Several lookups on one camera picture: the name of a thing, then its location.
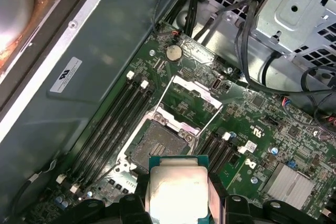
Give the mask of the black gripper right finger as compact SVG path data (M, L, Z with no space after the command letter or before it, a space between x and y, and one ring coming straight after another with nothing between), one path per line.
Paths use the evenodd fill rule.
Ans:
M215 223L329 223L330 216L318 219L280 200L257 207L240 195L229 194L219 176L209 174L209 210Z

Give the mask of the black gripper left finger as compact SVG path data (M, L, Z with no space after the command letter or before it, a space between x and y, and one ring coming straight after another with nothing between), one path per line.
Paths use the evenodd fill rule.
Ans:
M145 194L150 175L140 175L134 194L122 196L118 202L105 206L103 201L88 199L62 215L63 223L149 223L145 210Z

